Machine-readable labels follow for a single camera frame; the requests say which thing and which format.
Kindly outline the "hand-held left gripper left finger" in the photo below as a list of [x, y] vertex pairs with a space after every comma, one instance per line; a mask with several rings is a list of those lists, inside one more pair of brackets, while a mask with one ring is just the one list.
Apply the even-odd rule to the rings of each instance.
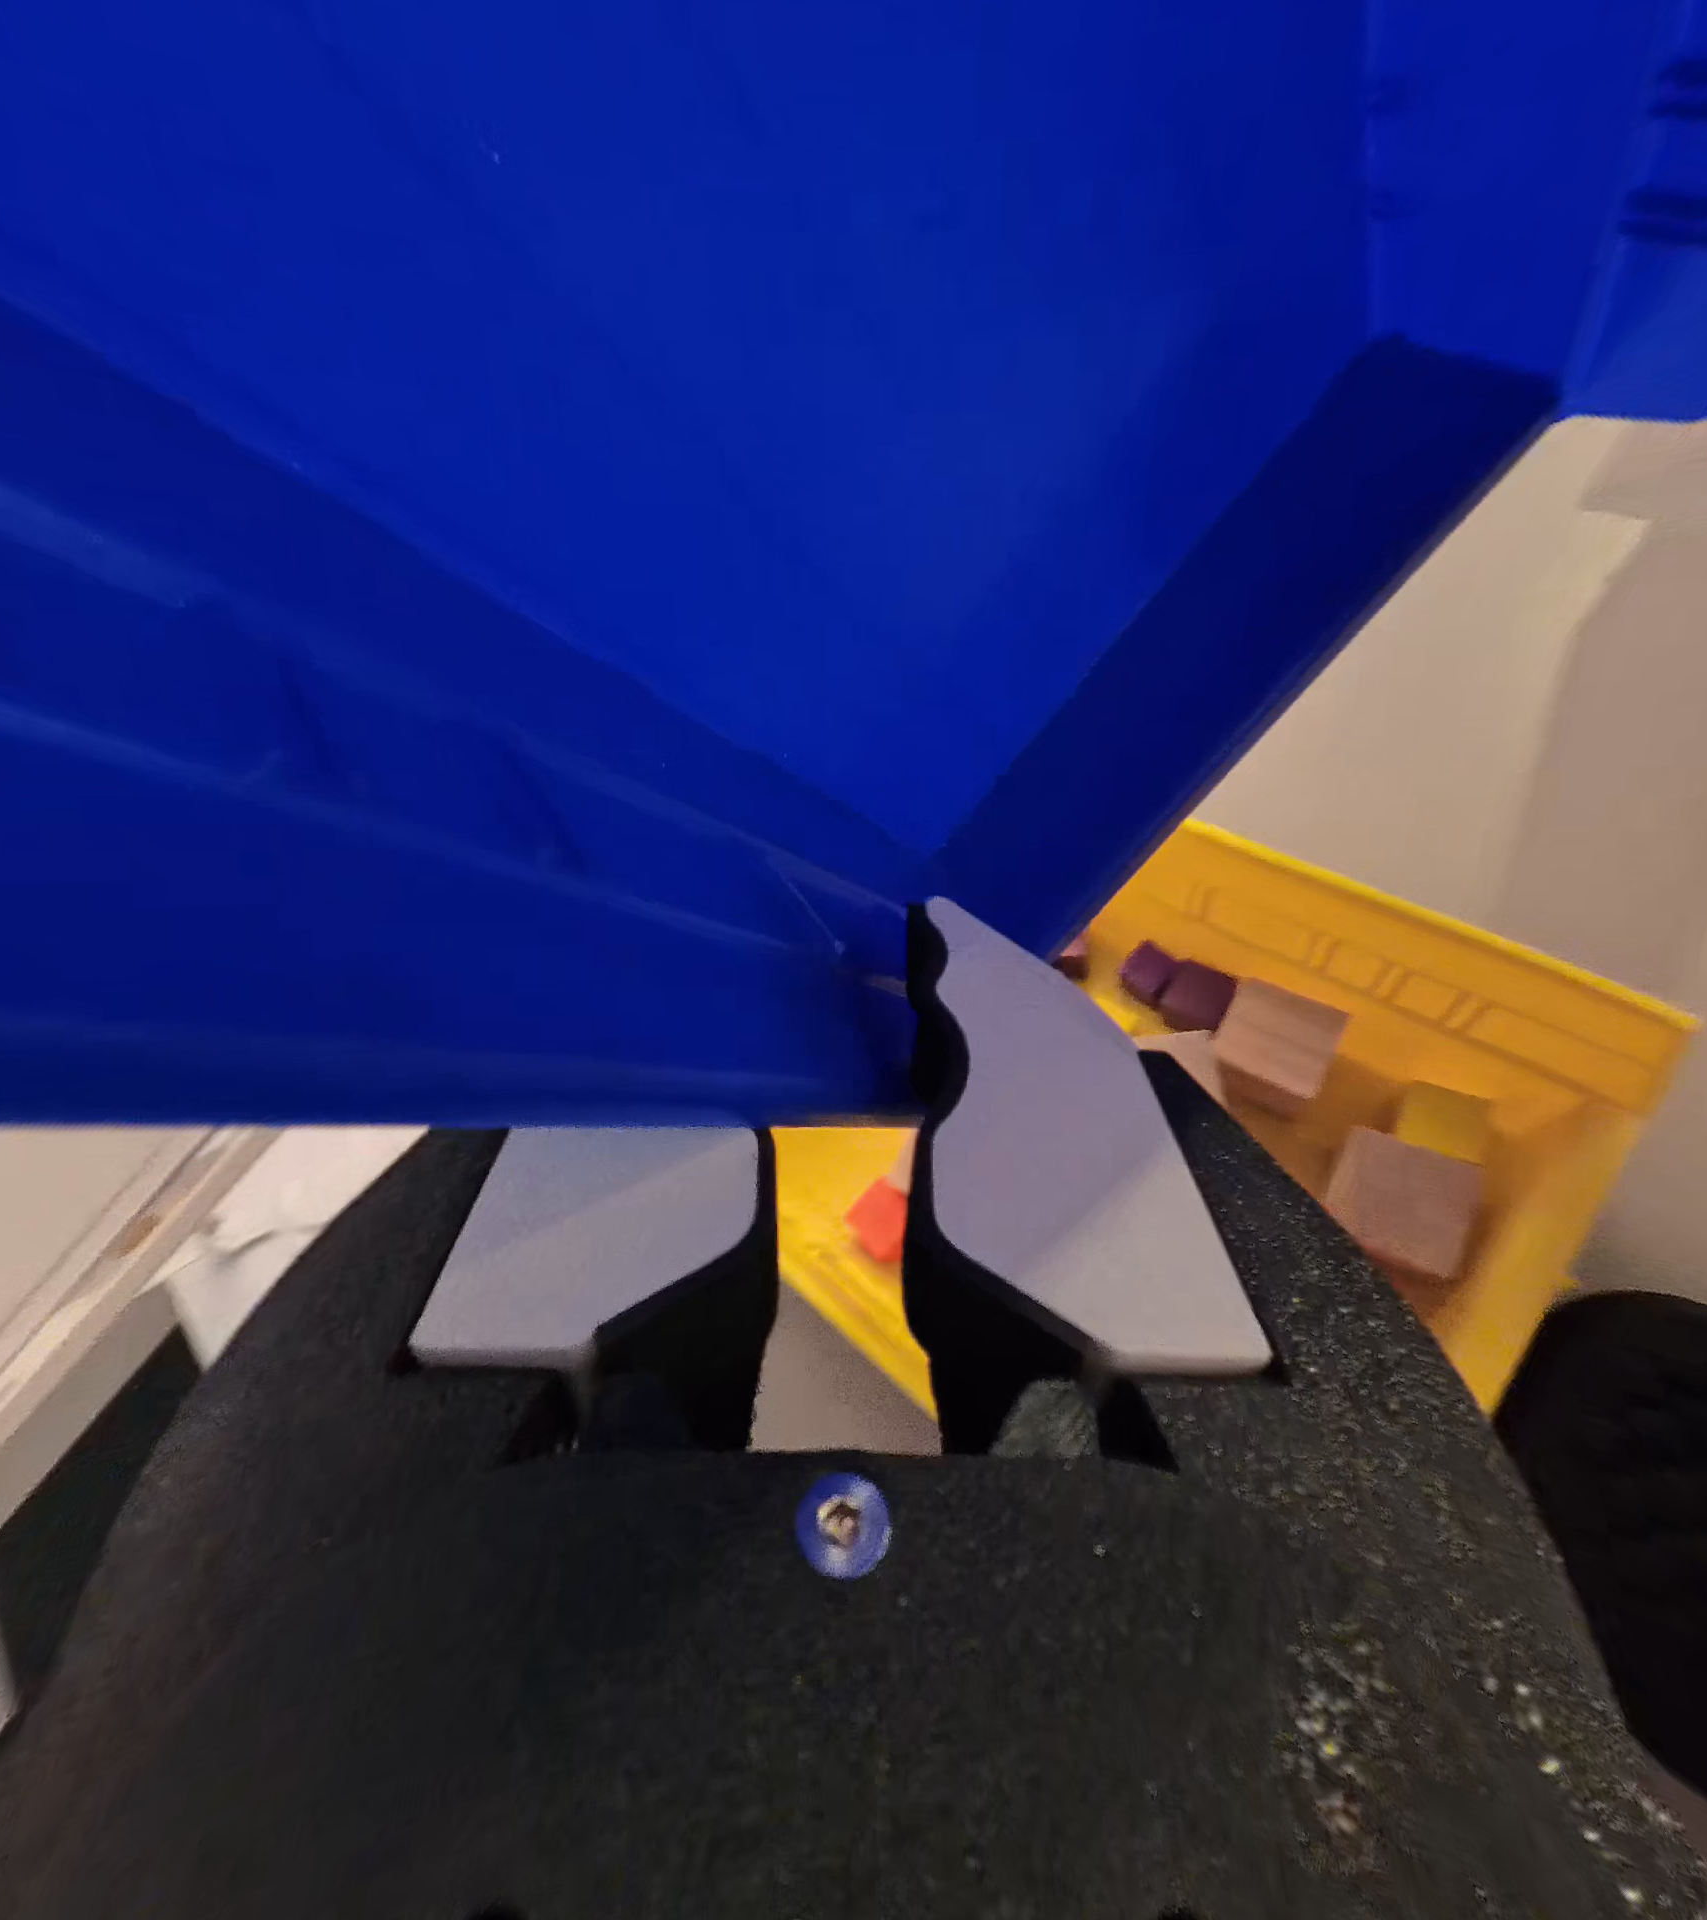
[[525, 1126], [487, 1174], [409, 1358], [537, 1374], [531, 1454], [740, 1454], [778, 1294], [766, 1129]]

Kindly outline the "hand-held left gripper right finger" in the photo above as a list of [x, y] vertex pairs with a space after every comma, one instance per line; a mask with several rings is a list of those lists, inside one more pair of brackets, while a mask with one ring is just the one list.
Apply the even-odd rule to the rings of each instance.
[[1146, 1437], [1150, 1381], [1268, 1377], [1276, 1347], [1182, 1147], [1222, 1110], [1080, 984], [942, 895], [914, 907], [904, 1294], [946, 1454], [984, 1455], [1024, 1393]]

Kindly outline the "pile of wooden cubes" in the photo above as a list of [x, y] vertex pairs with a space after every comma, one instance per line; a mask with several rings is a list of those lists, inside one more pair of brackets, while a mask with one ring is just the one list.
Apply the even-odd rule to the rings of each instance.
[[[918, 1326], [974, 1275], [990, 1297], [1082, 1332], [1226, 1316], [1228, 1260], [1202, 1220], [1148, 1067], [1184, 1060], [1124, 1045], [1072, 984], [1040, 984], [1040, 961], [950, 899], [918, 913], [914, 1073], [924, 1124], [914, 1139], [902, 1278]], [[1346, 1014], [1242, 978], [1208, 1039], [1226, 1092], [1280, 1117], [1312, 1104], [1332, 1071]], [[1486, 1170], [1400, 1129], [1354, 1126], [1332, 1161], [1326, 1211], [1396, 1283], [1462, 1280], [1484, 1209]]]

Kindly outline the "yellow plastic box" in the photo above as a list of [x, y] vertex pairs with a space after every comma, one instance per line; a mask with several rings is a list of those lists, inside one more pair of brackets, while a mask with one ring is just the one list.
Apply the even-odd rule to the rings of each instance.
[[1240, 979], [1346, 1014], [1330, 1078], [1298, 1116], [1226, 1092], [1230, 1111], [1324, 1200], [1354, 1126], [1484, 1164], [1462, 1280], [1404, 1287], [1490, 1412], [1656, 1111], [1696, 1019], [1654, 997], [1348, 876], [1198, 822], [1096, 885], [1086, 852], [970, 855], [956, 876], [1004, 883], [988, 918], [1048, 931], [1092, 924], [1088, 994], [1142, 1048], [1222, 1086], [1204, 1038]]

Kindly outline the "blue plastic box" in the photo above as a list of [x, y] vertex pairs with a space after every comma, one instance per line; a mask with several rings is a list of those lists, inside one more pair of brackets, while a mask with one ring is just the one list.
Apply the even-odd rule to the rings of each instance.
[[1707, 3], [0, 3], [0, 1124], [908, 1099], [1514, 461]]

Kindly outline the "white printed instruction sheet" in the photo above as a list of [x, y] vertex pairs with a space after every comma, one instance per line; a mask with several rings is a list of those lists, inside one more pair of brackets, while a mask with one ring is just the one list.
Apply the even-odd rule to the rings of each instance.
[[315, 1230], [423, 1135], [403, 1124], [0, 1124], [0, 1445], [199, 1244]]

